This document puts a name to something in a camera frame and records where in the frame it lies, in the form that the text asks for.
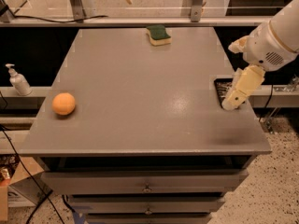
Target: black cable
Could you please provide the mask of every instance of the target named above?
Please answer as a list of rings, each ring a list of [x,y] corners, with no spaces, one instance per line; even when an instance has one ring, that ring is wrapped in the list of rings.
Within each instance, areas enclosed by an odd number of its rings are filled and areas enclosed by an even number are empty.
[[[62,195],[62,197],[63,197],[64,205],[65,205],[65,206],[66,206],[72,213],[76,213],[76,211],[73,209],[73,207],[71,207],[71,206],[69,205],[69,203],[67,203],[67,201],[66,201],[66,199],[65,199],[65,196]]]
[[[7,108],[7,106],[8,106],[8,102],[7,102],[6,98],[4,98],[4,97],[3,97],[3,95],[2,95],[2,92],[1,92],[1,91],[0,91],[0,95],[1,95],[2,99],[4,100],[4,102],[6,103],[6,105],[4,106],[4,108],[3,108],[3,109],[6,109],[6,108]]]
[[[47,196],[47,193],[39,186],[39,184],[36,182],[36,179],[30,174],[30,172],[28,171],[28,169],[26,168],[26,166],[24,165],[24,163],[22,162],[19,153],[17,152],[16,148],[13,146],[12,142],[10,141],[10,138],[8,137],[7,133],[5,132],[5,129],[3,127],[3,125],[0,124],[0,129],[3,132],[3,134],[6,136],[8,142],[10,143],[12,149],[14,150],[15,154],[18,156],[21,165],[23,166],[24,170],[27,172],[27,174],[34,180],[34,182],[36,183],[36,185],[38,186],[38,188],[42,191],[42,193]],[[54,211],[56,212],[56,214],[58,215],[59,219],[62,221],[62,223],[64,223],[62,217],[60,216],[59,212],[57,211],[55,205],[53,204],[53,202],[50,200],[50,198],[48,197],[48,201],[50,202],[51,206],[54,208]]]
[[[35,210],[30,214],[30,216],[28,217],[27,221],[26,221],[26,224],[29,224],[32,217],[34,216],[35,212],[37,211],[37,209],[39,208],[39,206],[41,206],[42,203],[44,203],[48,198],[49,196],[53,193],[53,191],[51,190],[36,206]]]
[[[268,105],[269,105],[269,103],[270,103],[270,100],[271,100],[271,98],[272,98],[272,94],[273,94],[273,84],[271,85],[271,93],[270,93],[270,96],[269,96],[269,98],[268,98],[268,100],[267,100],[267,102],[266,102],[266,104],[265,104],[265,106],[264,106],[264,108],[263,108],[263,112],[262,112],[262,114],[261,114],[261,116],[260,116],[260,118],[259,118],[259,122],[261,122],[261,118],[264,116],[264,114],[265,114],[265,109],[268,107]]]
[[[34,17],[34,16],[26,16],[26,15],[15,15],[14,18],[21,18],[21,19],[39,19],[42,21],[48,21],[48,22],[55,22],[55,23],[72,23],[72,22],[77,22],[77,21],[86,21],[89,19],[97,19],[97,18],[107,18],[108,16],[106,15],[98,15],[98,16],[92,16],[89,18],[84,18],[84,19],[75,19],[71,21],[57,21],[57,20],[51,20],[51,19],[44,19],[44,18],[39,18],[39,17]]]

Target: sponge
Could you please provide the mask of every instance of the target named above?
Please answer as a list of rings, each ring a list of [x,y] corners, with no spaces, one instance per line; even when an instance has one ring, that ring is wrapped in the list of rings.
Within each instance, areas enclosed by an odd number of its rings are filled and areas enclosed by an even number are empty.
[[[171,36],[166,32],[163,25],[147,26],[149,41],[153,46],[161,46],[171,43]]]

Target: table top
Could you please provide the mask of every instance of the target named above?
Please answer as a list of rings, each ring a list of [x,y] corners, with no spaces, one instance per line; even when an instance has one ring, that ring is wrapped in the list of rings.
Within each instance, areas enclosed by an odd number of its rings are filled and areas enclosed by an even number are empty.
[[[269,153],[249,103],[221,109],[213,81],[233,74],[213,28],[168,28],[153,47],[146,29],[80,30],[24,143],[23,156]],[[51,110],[76,98],[67,117]]]

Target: gray cabinet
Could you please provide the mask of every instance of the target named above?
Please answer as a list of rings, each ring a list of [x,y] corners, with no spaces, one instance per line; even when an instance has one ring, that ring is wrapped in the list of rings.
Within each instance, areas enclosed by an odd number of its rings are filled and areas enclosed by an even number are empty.
[[[215,31],[171,29],[160,47],[143,28],[80,30],[19,149],[90,223],[206,224],[271,150],[249,103],[221,109],[213,81],[233,69]]]

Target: soap dispenser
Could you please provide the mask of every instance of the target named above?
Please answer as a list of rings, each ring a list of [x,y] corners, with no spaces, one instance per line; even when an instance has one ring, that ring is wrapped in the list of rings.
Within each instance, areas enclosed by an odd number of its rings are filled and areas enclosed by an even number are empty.
[[[25,96],[31,93],[30,85],[22,74],[19,74],[15,69],[11,68],[15,66],[12,63],[7,63],[6,67],[10,73],[10,83],[16,89],[19,95]]]

